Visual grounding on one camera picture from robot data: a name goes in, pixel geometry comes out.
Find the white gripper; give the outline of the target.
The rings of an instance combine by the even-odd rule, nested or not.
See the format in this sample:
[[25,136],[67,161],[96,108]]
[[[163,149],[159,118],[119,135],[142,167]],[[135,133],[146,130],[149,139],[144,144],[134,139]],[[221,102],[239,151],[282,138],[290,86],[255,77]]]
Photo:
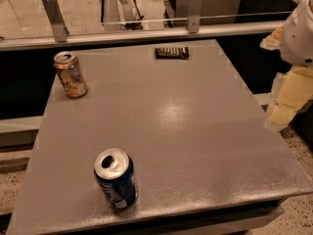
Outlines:
[[276,28],[260,43],[260,47],[265,50],[280,49],[282,60],[295,65],[286,74],[278,72],[274,78],[272,100],[264,121],[264,126],[270,131],[280,131],[287,127],[313,97],[312,2],[313,0],[301,0],[284,26]]

